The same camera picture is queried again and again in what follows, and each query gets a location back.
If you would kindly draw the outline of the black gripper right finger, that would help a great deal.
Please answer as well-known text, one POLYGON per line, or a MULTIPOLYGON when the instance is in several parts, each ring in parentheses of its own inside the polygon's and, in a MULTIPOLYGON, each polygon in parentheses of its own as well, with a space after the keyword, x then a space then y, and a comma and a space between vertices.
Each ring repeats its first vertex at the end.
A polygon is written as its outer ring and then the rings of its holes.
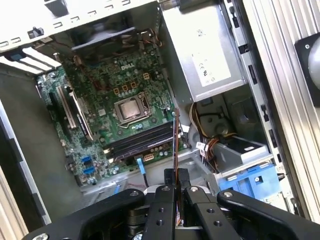
POLYGON ((318 240, 320 225, 235 190, 212 200, 192 186, 186 168, 178 170, 187 203, 210 240, 318 240))

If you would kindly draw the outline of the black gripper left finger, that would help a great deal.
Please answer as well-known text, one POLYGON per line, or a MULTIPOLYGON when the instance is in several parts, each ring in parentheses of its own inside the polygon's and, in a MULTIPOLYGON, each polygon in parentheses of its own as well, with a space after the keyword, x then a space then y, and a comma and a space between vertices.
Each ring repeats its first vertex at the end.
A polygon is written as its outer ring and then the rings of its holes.
POLYGON ((172 240, 176 225, 175 171, 164 170, 164 185, 153 200, 129 188, 24 236, 25 240, 172 240))

